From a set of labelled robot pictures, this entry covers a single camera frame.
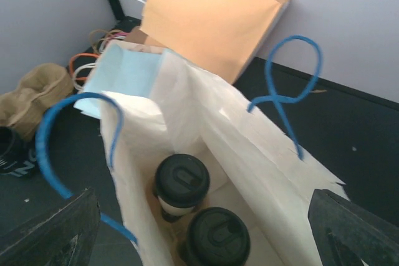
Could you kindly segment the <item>black cup lid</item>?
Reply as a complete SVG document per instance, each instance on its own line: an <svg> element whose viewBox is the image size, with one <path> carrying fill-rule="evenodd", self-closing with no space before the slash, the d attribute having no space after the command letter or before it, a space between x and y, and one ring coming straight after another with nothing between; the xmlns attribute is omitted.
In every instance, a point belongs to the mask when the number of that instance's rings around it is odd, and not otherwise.
<svg viewBox="0 0 399 266"><path fill-rule="evenodd" d="M208 169L189 154L173 154L165 158L155 172L157 196L198 205L206 197L209 187Z"/></svg>
<svg viewBox="0 0 399 266"><path fill-rule="evenodd" d="M222 207L199 211L190 221L183 247L186 265L245 265L251 250L249 231Z"/></svg>

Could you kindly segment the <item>single white paper cup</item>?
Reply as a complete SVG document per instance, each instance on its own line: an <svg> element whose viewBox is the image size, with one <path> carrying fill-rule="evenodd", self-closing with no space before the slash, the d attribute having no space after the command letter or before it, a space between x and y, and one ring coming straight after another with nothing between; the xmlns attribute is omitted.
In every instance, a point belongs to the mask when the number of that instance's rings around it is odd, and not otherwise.
<svg viewBox="0 0 399 266"><path fill-rule="evenodd" d="M190 201L178 201L161 196L157 196L157 198L163 211L171 216L184 216L191 213L196 207L196 204Z"/></svg>

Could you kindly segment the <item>blue checkered paper bag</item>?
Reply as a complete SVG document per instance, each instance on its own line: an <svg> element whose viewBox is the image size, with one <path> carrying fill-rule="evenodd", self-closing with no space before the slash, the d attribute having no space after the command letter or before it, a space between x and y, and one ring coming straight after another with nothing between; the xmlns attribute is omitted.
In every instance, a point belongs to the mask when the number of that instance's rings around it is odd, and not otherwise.
<svg viewBox="0 0 399 266"><path fill-rule="evenodd" d="M315 189L343 182L232 85L169 50L148 97L108 92L101 132L125 227L144 265L320 265L307 218Z"/></svg>

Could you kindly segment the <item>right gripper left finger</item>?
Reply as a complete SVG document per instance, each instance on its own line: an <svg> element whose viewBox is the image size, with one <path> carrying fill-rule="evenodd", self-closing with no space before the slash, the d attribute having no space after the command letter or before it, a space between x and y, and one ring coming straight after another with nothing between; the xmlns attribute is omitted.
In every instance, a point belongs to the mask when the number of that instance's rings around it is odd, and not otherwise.
<svg viewBox="0 0 399 266"><path fill-rule="evenodd" d="M92 188L1 236L1 265L88 265L100 225Z"/></svg>

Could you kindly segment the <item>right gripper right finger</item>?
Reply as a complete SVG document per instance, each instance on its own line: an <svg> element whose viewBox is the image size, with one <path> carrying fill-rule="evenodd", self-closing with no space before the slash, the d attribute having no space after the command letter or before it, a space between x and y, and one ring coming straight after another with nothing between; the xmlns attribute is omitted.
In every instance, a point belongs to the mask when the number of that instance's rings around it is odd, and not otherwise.
<svg viewBox="0 0 399 266"><path fill-rule="evenodd" d="M323 265L398 265L398 227L334 192L313 192L308 220Z"/></svg>

